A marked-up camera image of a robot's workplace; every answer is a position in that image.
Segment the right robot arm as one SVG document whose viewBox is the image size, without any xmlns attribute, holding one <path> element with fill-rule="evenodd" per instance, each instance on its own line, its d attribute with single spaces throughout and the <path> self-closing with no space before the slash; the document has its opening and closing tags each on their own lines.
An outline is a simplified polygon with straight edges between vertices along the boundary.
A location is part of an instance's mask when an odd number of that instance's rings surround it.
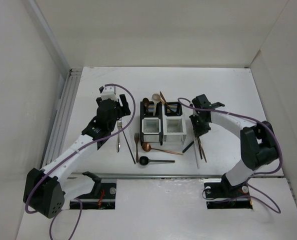
<svg viewBox="0 0 297 240">
<path fill-rule="evenodd" d="M 189 118 L 196 138 L 207 134 L 212 123 L 223 127 L 240 140 L 241 159 L 221 177 L 219 187 L 224 196 L 232 197 L 256 170 L 282 159 L 281 147 L 268 121 L 260 122 L 251 117 L 230 113 L 224 104 L 210 103 L 204 94 L 195 97 L 190 107 L 193 114 Z"/>
</svg>

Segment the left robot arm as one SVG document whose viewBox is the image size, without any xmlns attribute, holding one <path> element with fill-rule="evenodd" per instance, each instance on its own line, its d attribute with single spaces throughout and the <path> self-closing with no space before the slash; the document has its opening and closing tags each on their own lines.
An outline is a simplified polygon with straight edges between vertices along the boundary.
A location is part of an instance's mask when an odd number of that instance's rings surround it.
<svg viewBox="0 0 297 240">
<path fill-rule="evenodd" d="M 77 140 L 50 164 L 28 172 L 23 194 L 26 213 L 52 219 L 67 209 L 71 200 L 84 194 L 93 199 L 100 194 L 101 179 L 95 174 L 86 171 L 75 179 L 69 176 L 108 139 L 119 134 L 114 131 L 118 120 L 134 117 L 135 111 L 130 110 L 124 94 L 102 93 L 96 102 L 96 115 Z"/>
</svg>

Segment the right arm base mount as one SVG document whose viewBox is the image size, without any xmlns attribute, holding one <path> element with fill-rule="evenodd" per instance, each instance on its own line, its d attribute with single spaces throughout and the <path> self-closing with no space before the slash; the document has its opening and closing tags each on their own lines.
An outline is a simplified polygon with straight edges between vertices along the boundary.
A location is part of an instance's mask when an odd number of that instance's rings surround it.
<svg viewBox="0 0 297 240">
<path fill-rule="evenodd" d="M 207 181 L 202 192 L 208 210 L 252 209 L 249 187 L 243 183 L 227 190 L 221 182 Z"/>
</svg>

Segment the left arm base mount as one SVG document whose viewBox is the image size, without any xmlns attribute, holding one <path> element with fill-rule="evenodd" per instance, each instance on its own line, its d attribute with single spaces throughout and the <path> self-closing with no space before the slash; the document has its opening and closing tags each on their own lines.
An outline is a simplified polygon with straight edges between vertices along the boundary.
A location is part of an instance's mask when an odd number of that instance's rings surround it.
<svg viewBox="0 0 297 240">
<path fill-rule="evenodd" d="M 89 171 L 83 172 L 79 177 L 77 194 L 69 201 L 69 209 L 83 210 L 114 210 L 116 202 L 117 182 L 102 180 L 101 177 Z"/>
</svg>

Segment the beige plastic spoon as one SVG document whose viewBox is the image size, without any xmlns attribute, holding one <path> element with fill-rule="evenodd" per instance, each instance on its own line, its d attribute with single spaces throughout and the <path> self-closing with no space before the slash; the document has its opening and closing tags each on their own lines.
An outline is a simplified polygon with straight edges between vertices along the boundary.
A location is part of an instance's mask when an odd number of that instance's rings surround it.
<svg viewBox="0 0 297 240">
<path fill-rule="evenodd" d="M 160 95 L 158 93 L 154 93 L 151 96 L 151 101 L 154 103 L 154 106 L 153 106 L 153 115 L 155 116 L 156 115 L 156 112 L 157 112 L 157 104 L 161 101 Z"/>
</svg>

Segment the brown wooden spoon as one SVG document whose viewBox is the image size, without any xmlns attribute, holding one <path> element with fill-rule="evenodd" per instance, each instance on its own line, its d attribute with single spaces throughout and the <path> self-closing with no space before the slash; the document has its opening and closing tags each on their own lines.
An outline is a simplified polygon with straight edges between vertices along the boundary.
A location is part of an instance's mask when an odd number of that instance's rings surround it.
<svg viewBox="0 0 297 240">
<path fill-rule="evenodd" d="M 142 103 L 143 103 L 143 106 L 145 108 L 145 111 L 148 113 L 149 112 L 149 106 L 150 106 L 150 101 L 148 98 L 143 98 L 142 99 Z"/>
</svg>

